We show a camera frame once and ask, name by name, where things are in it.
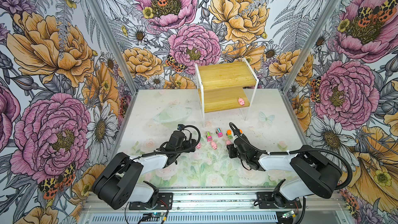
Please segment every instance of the floral wallpaper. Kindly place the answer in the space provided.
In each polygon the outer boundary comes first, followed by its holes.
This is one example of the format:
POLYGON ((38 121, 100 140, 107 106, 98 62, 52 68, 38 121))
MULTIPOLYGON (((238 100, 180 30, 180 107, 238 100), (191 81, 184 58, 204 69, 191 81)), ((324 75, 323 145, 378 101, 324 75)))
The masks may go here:
POLYGON ((84 0, 0 8, 2 220, 76 224, 132 94, 84 0))
MULTIPOLYGON (((191 89, 195 63, 242 59, 259 88, 281 87, 327 0, 100 1, 138 88, 191 89)), ((313 61, 300 71, 301 86, 313 61)))
MULTIPOLYGON (((287 91, 310 145, 350 163, 353 179, 341 193, 356 223, 398 223, 397 5, 341 0, 287 91)), ((270 71, 288 59, 277 60, 270 71)), ((326 156, 344 181, 345 167, 326 156)))

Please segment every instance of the floor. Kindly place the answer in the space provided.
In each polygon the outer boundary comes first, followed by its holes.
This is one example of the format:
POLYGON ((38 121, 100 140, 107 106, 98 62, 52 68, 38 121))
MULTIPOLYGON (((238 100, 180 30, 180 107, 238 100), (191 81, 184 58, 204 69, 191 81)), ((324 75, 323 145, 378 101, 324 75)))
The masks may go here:
MULTIPOLYGON (((252 92, 252 89, 245 89, 249 99, 252 92)), ((238 158, 228 157, 225 144, 228 124, 233 122, 260 149, 285 151, 301 147, 299 136, 277 89, 256 91, 248 121, 243 120, 239 109, 206 113, 205 118, 203 128, 198 92, 195 89, 140 90, 118 152, 128 155, 152 152, 169 140, 177 124, 190 124, 201 131, 201 148, 183 153, 177 159, 177 165, 146 173, 141 180, 160 188, 272 187, 281 179, 294 176, 292 172, 278 170, 247 171, 238 158), (223 137, 217 137, 216 128, 221 129, 223 137), (217 143, 216 150, 206 140, 207 131, 211 132, 217 143)))

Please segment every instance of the black cable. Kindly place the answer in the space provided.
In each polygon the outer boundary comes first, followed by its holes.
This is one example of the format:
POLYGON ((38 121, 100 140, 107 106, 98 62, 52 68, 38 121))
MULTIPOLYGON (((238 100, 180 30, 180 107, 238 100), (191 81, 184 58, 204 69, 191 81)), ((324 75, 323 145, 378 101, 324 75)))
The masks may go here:
POLYGON ((189 148, 186 148, 186 149, 184 149, 184 150, 181 150, 181 151, 175 151, 175 152, 167 152, 167 151, 151 152, 151 153, 143 154, 143 155, 141 155, 141 156, 142 156, 142 157, 148 157, 148 156, 158 155, 158 154, 173 155, 173 154, 181 154, 181 153, 183 153, 183 152, 189 152, 190 150, 192 150, 193 148, 195 148, 195 147, 199 144, 199 142, 200 142, 200 132, 199 132, 199 129, 198 129, 197 127, 192 126, 192 125, 184 126, 180 131, 184 130, 185 128, 193 128, 193 129, 195 129, 195 130, 197 131, 197 133, 198 133, 198 139, 197 139, 196 143, 195 143, 193 146, 191 146, 191 147, 189 147, 189 148))
POLYGON ((127 224, 130 224, 128 221, 127 221, 127 217, 126 217, 126 210, 127 210, 127 205, 129 204, 129 202, 126 204, 126 207, 125 207, 125 220, 126 220, 126 223, 127 224))
POLYGON ((331 152, 331 151, 326 150, 326 149, 319 149, 319 148, 299 149, 299 150, 291 151, 291 152, 289 152, 289 153, 287 153, 287 152, 269 152, 269 153, 268 153, 268 152, 266 152, 265 150, 260 150, 260 149, 258 149, 257 147, 254 147, 254 146, 247 140, 246 136, 244 136, 243 134, 240 133, 239 129, 236 127, 236 125, 235 125, 234 123, 230 122, 230 123, 229 123, 229 127, 230 127, 231 130, 234 132, 234 134, 237 135, 238 137, 240 137, 240 138, 243 140, 243 142, 245 142, 248 146, 250 146, 250 147, 253 148, 254 150, 256 150, 256 151, 258 151, 258 152, 261 152, 261 153, 263 153, 263 154, 267 154, 267 155, 289 155, 289 154, 297 154, 297 153, 301 153, 301 152, 325 152, 325 153, 328 153, 328 154, 330 154, 330 155, 332 155, 332 156, 337 157, 337 158, 344 164, 344 166, 345 166, 346 169, 347 169, 347 178, 346 178, 346 180, 345 180, 342 184, 337 185, 337 187, 336 187, 334 190, 339 190, 339 189, 342 189, 342 188, 348 186, 349 183, 350 183, 351 180, 352 180, 352 169, 351 169, 350 164, 346 161, 346 159, 344 159, 344 157, 342 157, 341 155, 339 155, 339 154, 337 154, 337 153, 331 152))
POLYGON ((242 164, 242 167, 244 167, 246 170, 251 170, 251 167, 250 167, 250 169, 248 169, 248 168, 246 168, 246 167, 243 165, 243 160, 242 160, 242 159, 240 160, 240 163, 242 164))
POLYGON ((304 218, 304 214, 305 214, 305 197, 302 198, 302 211, 301 211, 301 215, 300 218, 298 219, 298 221, 296 222, 296 224, 300 224, 301 221, 304 218))

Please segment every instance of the pink peony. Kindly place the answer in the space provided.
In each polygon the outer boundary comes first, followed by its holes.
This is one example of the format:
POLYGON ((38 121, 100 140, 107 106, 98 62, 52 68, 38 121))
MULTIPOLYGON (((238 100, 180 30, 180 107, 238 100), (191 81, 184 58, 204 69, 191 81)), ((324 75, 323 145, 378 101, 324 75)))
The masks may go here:
POLYGON ((21 107, 17 98, 0 85, 0 152, 6 147, 12 133, 12 123, 18 117, 21 107))
POLYGON ((379 102, 374 81, 370 67, 359 61, 333 62, 321 77, 321 102, 315 103, 316 113, 340 122, 344 130, 361 127, 379 102))
POLYGON ((362 28, 358 26, 358 9, 374 9, 386 0, 353 0, 346 12, 340 14, 340 25, 336 39, 333 40, 336 51, 351 59, 361 59, 366 63, 379 60, 398 45, 398 14, 386 22, 371 22, 362 28))
POLYGON ((15 125, 11 171, 41 182, 61 175, 72 163, 79 169, 86 162, 87 124, 90 113, 77 99, 56 93, 25 109, 15 125))
MULTIPOLYGON (((138 4, 136 4, 136 8, 140 11, 144 10, 146 7, 152 8, 151 0, 136 0, 138 4)), ((183 26, 185 23, 190 23, 194 20, 196 14, 196 5, 197 0, 177 0, 175 5, 179 5, 181 3, 181 8, 175 8, 164 6, 163 8, 168 8, 170 12, 166 15, 156 16, 154 14, 153 17, 149 18, 149 24, 156 31, 167 31, 169 29, 177 29, 183 26)))
POLYGON ((194 74, 195 63, 199 66, 216 63, 221 47, 217 35, 200 25, 185 25, 177 34, 169 37, 170 55, 178 63, 187 66, 185 72, 194 74))

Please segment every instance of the wooden shelf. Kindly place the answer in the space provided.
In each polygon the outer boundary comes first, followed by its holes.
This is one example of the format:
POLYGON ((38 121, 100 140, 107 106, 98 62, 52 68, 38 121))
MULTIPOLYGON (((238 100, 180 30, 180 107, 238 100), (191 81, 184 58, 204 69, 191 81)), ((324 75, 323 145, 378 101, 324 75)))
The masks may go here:
MULTIPOLYGON (((201 91, 198 89, 199 99, 202 103, 201 91)), ((249 107, 250 102, 242 87, 226 87, 216 91, 205 91, 205 112, 216 112, 241 107, 249 107), (238 103, 238 98, 245 100, 245 105, 238 103)))
POLYGON ((230 87, 249 87, 256 84, 244 62, 231 62, 198 67, 204 91, 230 87))

